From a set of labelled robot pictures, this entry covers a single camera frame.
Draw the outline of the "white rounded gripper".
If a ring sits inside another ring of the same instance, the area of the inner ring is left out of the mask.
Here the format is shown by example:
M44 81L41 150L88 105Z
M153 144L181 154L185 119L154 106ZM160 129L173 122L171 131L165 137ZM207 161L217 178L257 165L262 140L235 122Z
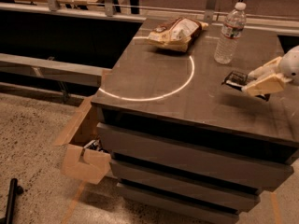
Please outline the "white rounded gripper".
M281 73L263 76L268 73L277 73L279 69ZM250 71L248 76L257 78L241 89L249 96L283 91L291 81L294 85L299 85L299 46L290 49L283 57L278 56Z

